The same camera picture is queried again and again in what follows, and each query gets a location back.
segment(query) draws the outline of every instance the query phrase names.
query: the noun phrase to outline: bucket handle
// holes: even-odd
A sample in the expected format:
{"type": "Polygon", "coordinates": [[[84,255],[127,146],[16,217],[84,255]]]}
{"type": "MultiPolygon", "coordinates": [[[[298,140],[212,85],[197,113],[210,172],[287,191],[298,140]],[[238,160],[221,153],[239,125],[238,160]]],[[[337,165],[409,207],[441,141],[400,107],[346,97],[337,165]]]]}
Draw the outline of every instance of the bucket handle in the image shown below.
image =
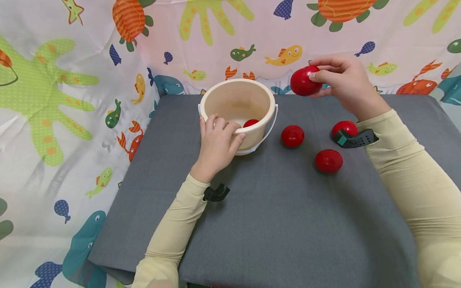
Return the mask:
{"type": "MultiPolygon", "coordinates": [[[[198,109],[199,109],[199,115],[201,116],[201,113],[200,113],[200,104],[198,105],[198,109]]],[[[278,114],[278,104],[275,104],[275,115],[272,117],[272,125],[271,125],[271,127],[269,128],[269,130],[267,131],[266,135],[264,135],[264,137],[262,137],[261,141],[259,141],[258,144],[254,145],[253,147],[251,147],[251,148],[249,148],[249,149],[238,150],[238,151],[237,151],[237,154],[245,155],[245,154],[250,154],[250,153],[256,151],[256,149],[259,147],[259,145],[261,145],[261,143],[269,136],[269,134],[270,134],[271,131],[272,131],[272,128],[274,128],[275,120],[277,120],[277,114],[278,114]]]]}

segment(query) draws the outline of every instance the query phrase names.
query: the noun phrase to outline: child's hand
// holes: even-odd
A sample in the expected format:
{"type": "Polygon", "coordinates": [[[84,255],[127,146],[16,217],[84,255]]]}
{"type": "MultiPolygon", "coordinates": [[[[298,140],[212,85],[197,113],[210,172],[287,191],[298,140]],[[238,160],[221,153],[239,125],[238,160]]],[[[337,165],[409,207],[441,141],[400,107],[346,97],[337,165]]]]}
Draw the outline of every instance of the child's hand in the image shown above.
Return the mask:
{"type": "Polygon", "coordinates": [[[391,109],[370,84],[366,70],[359,60],[327,56],[313,59],[311,65],[318,66],[320,71],[309,75],[309,79],[331,86],[311,97],[334,95],[359,121],[371,119],[391,109]]]}
{"type": "Polygon", "coordinates": [[[239,124],[227,124],[226,120],[218,118],[217,114],[208,117],[206,123],[205,119],[200,117],[201,147],[199,158],[190,170],[193,178],[202,183],[209,183],[216,173],[231,163],[245,139],[245,134],[239,134],[231,140],[232,134],[238,128],[239,124]]]}

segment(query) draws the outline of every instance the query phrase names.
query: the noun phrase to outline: bucket rim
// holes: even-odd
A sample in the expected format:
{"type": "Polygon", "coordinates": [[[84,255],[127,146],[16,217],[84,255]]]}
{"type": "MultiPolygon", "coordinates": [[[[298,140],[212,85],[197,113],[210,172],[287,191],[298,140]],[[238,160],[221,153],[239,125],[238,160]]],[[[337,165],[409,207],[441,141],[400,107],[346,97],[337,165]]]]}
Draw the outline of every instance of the bucket rim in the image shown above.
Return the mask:
{"type": "Polygon", "coordinates": [[[245,127],[245,128],[238,128],[235,131],[234,134],[241,134],[241,133],[250,132],[250,131],[253,131],[254,129],[258,129],[258,128],[261,128],[261,127],[267,125],[267,123],[269,123],[269,121],[271,120],[271,118],[272,118],[272,116],[274,115],[274,112],[275,112],[275,97],[274,97],[274,94],[272,93],[271,90],[269,90],[269,88],[266,85],[264,85],[264,84],[262,84],[262,83],[260,83],[258,81],[255,81],[255,80],[243,79],[243,78],[230,79],[230,80],[225,80],[225,81],[219,82],[218,84],[214,85],[208,91],[205,92],[202,99],[200,100],[200,114],[205,119],[205,121],[208,120],[208,115],[205,113],[205,100],[208,98],[209,94],[211,92],[213,92],[213,90],[216,89],[217,87],[222,86],[222,85],[226,85],[226,84],[232,83],[232,82],[247,82],[247,83],[257,85],[260,88],[263,88],[263,90],[266,92],[267,96],[269,97],[269,111],[267,111],[266,115],[256,124],[253,124],[253,125],[245,127]]]}

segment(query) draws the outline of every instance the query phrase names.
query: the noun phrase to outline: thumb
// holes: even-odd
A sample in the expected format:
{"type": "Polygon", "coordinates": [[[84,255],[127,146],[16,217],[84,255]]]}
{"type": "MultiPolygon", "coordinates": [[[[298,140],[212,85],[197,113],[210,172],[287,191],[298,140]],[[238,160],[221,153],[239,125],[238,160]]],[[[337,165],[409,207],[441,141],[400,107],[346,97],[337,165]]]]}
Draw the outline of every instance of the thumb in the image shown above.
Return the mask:
{"type": "Polygon", "coordinates": [[[235,154],[237,150],[240,148],[240,146],[243,143],[243,140],[245,140],[246,135],[245,134],[239,134],[234,138],[234,141],[230,144],[229,151],[235,154]]]}
{"type": "Polygon", "coordinates": [[[320,70],[309,74],[309,79],[314,82],[328,83],[330,86],[337,86],[341,81],[341,74],[328,70],[320,70]]]}

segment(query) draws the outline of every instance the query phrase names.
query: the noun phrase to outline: beige sleeve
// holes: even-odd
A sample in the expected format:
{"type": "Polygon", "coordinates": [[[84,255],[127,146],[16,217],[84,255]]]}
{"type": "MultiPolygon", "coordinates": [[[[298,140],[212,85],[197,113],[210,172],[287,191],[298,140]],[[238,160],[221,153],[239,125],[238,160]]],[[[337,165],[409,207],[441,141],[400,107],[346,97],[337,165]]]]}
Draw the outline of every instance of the beige sleeve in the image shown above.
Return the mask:
{"type": "Polygon", "coordinates": [[[146,256],[136,267],[132,288],[178,287],[177,267],[195,223],[207,205],[202,199],[208,186],[190,174],[187,176],[157,226],[146,256]]]}
{"type": "Polygon", "coordinates": [[[423,287],[461,287],[461,193],[394,110],[358,123],[366,152],[409,226],[423,287]]]}

